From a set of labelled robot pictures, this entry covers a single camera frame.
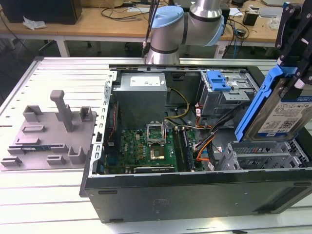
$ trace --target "hard drive label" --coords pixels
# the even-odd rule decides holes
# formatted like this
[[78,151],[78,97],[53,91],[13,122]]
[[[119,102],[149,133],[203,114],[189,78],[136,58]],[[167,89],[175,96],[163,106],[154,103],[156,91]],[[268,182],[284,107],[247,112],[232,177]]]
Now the hard drive label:
[[310,102],[280,101],[258,133],[266,137],[286,134],[302,118],[303,111],[310,107],[312,107]]

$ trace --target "gray post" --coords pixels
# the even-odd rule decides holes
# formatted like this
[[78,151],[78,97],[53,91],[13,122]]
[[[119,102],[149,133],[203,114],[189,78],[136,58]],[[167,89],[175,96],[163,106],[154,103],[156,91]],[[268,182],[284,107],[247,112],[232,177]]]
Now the gray post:
[[55,102],[59,115],[65,125],[66,131],[71,132],[73,130],[73,123],[71,113],[68,112],[65,102],[64,102],[64,91],[63,90],[53,90],[50,94],[50,99]]

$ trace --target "wire bundle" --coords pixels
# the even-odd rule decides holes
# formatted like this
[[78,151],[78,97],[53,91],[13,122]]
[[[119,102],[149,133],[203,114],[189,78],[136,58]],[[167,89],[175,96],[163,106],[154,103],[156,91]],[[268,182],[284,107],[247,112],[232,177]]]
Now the wire bundle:
[[208,137],[205,138],[202,142],[198,143],[197,145],[195,145],[194,150],[195,151],[199,151],[198,155],[196,157],[197,161],[201,161],[202,158],[200,157],[202,152],[204,151],[205,148],[207,148],[208,151],[208,155],[210,155],[210,158],[213,161],[213,164],[215,164],[215,159],[213,156],[213,144],[212,144],[212,140],[215,137],[215,134],[217,133],[217,131],[219,131],[219,128],[222,127],[227,121],[231,120],[232,118],[234,118],[234,116],[236,115],[236,113],[249,105],[249,102],[244,102],[238,106],[236,106],[235,108],[231,109],[230,111],[228,111],[226,114],[224,114],[215,124],[214,126],[209,130],[208,133]]
[[[238,23],[239,25],[243,26],[247,30],[247,35],[244,35],[243,37],[239,36],[238,33],[237,33],[237,28],[235,27],[235,23]],[[237,22],[237,21],[235,21],[233,19],[229,19],[229,22],[227,22],[226,24],[231,26],[232,31],[233,31],[233,36],[232,36],[230,44],[227,46],[227,48],[226,48],[226,50],[224,52],[222,58],[224,58],[226,53],[233,54],[233,58],[236,58],[238,56],[238,54],[239,54],[239,51],[237,52],[237,44],[236,44],[237,40],[240,40],[240,46],[242,46],[244,40],[249,37],[250,32],[249,32],[249,29],[245,25],[243,25],[242,23]],[[230,53],[228,51],[229,51],[229,48],[230,48],[230,46],[231,46],[233,41],[234,41],[234,52]]]
[[171,90],[174,91],[174,92],[176,92],[177,94],[179,94],[179,96],[182,97],[182,98],[184,99],[184,101],[185,101],[185,103],[186,103],[186,110],[185,110],[184,113],[182,113],[182,114],[180,114],[180,115],[176,115],[176,116],[167,116],[167,117],[165,117],[165,119],[166,119],[169,123],[173,124],[174,126],[185,127],[185,128],[193,128],[193,129],[203,129],[202,127],[194,127],[194,126],[191,126],[191,125],[188,125],[188,124],[185,124],[185,125],[183,125],[183,124],[178,124],[178,123],[176,123],[175,121],[173,121],[173,119],[177,119],[177,118],[179,118],[179,119],[181,119],[182,121],[184,121],[182,118],[185,117],[185,116],[188,114],[188,112],[189,112],[189,110],[190,110],[190,103],[189,103],[188,100],[184,97],[184,95],[183,95],[182,93],[180,93],[178,90],[173,89],[173,88],[171,88]]
[[[111,20],[116,20],[116,21],[122,21],[122,22],[131,22],[131,21],[135,21],[135,20],[141,20],[140,18],[137,18],[137,16],[141,16],[143,15],[143,17],[145,18],[144,14],[147,14],[148,12],[142,12],[140,8],[138,7],[131,7],[131,8],[127,8],[123,11],[116,11],[115,9],[116,8],[121,8],[123,6],[117,6],[115,8],[112,8],[112,7],[106,7],[104,8],[103,10],[101,10],[101,14],[102,16],[106,17],[106,18],[109,18]],[[122,13],[122,12],[125,12],[125,11],[128,11],[129,9],[138,9],[141,13],[139,14],[135,14],[135,15],[132,15],[132,16],[125,16],[125,17],[112,17],[111,15],[113,14],[113,12],[117,12],[117,13]],[[105,11],[111,9],[111,13],[109,15],[106,15],[104,14]]]

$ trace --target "yellow wire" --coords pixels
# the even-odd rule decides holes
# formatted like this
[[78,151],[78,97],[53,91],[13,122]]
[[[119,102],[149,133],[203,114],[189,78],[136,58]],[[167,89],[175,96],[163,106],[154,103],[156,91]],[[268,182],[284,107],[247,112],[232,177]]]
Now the yellow wire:
[[186,102],[186,105],[187,105],[187,108],[186,108],[186,111],[178,116],[167,116],[165,118],[181,118],[181,117],[184,117],[186,116],[186,114],[188,113],[189,109],[190,109],[190,104],[189,102],[187,101],[187,99],[184,97],[184,95],[182,93],[180,93],[178,90],[176,89],[172,89],[173,91],[177,92]]

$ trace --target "white paper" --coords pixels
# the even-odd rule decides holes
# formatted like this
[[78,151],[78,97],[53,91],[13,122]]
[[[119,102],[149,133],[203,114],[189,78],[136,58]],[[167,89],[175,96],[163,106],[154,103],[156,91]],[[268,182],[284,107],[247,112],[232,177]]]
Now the white paper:
[[159,77],[131,77],[130,86],[160,86]]
[[23,24],[27,28],[30,28],[31,30],[35,30],[36,28],[46,28],[47,27],[43,21],[32,21],[32,20],[27,19],[25,17],[24,17]]
[[242,16],[243,13],[237,8],[230,8],[230,16]]

